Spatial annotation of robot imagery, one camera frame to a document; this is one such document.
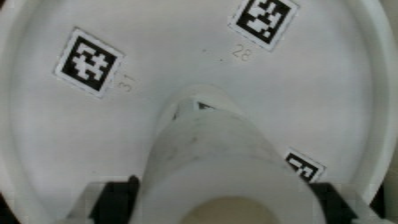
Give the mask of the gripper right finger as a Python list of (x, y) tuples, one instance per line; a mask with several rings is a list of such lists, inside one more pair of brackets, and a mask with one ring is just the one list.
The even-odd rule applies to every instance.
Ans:
[(327, 182), (309, 184), (315, 193), (327, 224), (378, 224), (380, 216), (366, 204), (357, 192), (341, 189)]

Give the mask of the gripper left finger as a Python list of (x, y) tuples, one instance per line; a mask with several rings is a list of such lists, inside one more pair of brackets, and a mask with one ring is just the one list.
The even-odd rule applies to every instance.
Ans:
[(139, 188), (135, 176), (123, 181), (92, 182), (59, 224), (128, 224)]

